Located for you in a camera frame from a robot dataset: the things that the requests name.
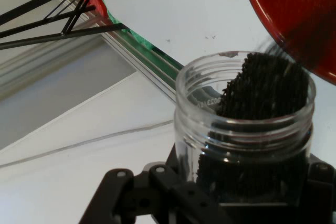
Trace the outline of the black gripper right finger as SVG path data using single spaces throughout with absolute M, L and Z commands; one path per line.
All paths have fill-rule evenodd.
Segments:
M 335 168 L 311 159 L 300 197 L 298 223 L 333 223 L 334 213 Z

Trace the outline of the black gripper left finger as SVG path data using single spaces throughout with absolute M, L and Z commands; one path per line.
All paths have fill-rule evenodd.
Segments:
M 134 175 L 108 171 L 80 223 L 135 223 L 150 215 L 156 223 L 223 223 L 224 213 L 194 182 L 184 182 L 169 166 L 152 165 Z

